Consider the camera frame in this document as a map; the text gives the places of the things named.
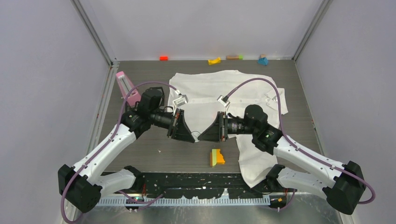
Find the white shirt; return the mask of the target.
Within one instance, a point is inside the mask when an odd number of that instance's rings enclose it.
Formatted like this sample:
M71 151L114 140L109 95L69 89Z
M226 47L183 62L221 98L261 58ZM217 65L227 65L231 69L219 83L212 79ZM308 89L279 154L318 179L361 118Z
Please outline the white shirt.
M268 76L223 70L195 75L176 73L169 84L187 96L188 102L181 109L190 131L199 134L213 123L219 111L243 117L248 105L259 105L268 115L268 123L279 127L276 93L268 81L274 82ZM234 137L242 178L252 188L265 179L277 158L257 149L251 135Z

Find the black frame display box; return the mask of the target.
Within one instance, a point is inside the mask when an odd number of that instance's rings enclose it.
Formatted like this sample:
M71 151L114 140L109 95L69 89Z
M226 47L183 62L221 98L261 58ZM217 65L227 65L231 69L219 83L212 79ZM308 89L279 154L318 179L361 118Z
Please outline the black frame display box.
M149 89L159 91L162 96L165 95L163 87L157 86L157 87L150 87Z

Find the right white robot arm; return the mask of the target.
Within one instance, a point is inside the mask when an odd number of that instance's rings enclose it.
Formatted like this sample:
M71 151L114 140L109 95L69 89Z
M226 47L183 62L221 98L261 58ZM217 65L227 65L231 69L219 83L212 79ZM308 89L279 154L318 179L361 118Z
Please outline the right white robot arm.
M267 119L258 105L247 106L242 118L218 112L215 121L198 140L220 142L229 134L251 135L253 145L260 151L286 159L305 170L301 173L284 165L274 165L265 177L271 191L285 188L308 192L325 199L343 214L353 214L366 190L360 165L322 156L285 135Z

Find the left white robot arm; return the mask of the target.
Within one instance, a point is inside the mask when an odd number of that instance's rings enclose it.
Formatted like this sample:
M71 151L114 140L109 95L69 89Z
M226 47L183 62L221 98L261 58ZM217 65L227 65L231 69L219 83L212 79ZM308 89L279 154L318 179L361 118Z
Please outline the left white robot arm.
M135 107L124 112L107 137L85 158L72 167L63 165L58 171L59 190L62 197L82 213L92 210L101 198L128 189L132 193L142 190L143 180L139 172L127 166L119 172L103 176L105 168L129 145L135 142L151 126L167 130L167 137L194 143L196 138L189 130L184 111L180 106L188 103L186 95L176 91L173 111L160 109L163 94L159 89L147 89Z

